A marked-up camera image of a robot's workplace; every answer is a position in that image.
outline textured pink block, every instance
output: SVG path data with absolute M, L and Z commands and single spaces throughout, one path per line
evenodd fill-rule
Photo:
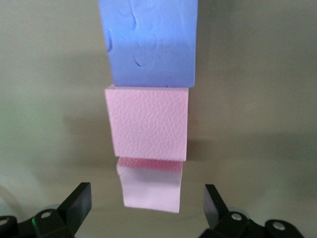
M 178 213 L 182 169 L 181 161 L 120 158 L 124 205 Z
M 118 157 L 186 160 L 188 88 L 106 89 Z

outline beige surface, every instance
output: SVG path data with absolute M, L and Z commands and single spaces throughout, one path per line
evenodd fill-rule
M 21 220 L 81 181 L 78 238 L 195 238 L 204 183 L 259 224 L 317 236 L 317 1 L 201 0 L 178 215 L 124 208 L 97 1 L 0 1 L 0 213 Z

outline pink block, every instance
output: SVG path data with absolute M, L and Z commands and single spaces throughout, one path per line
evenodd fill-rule
M 178 213 L 182 169 L 181 161 L 120 158 L 124 205 Z
M 186 160 L 188 88 L 106 89 L 118 157 Z

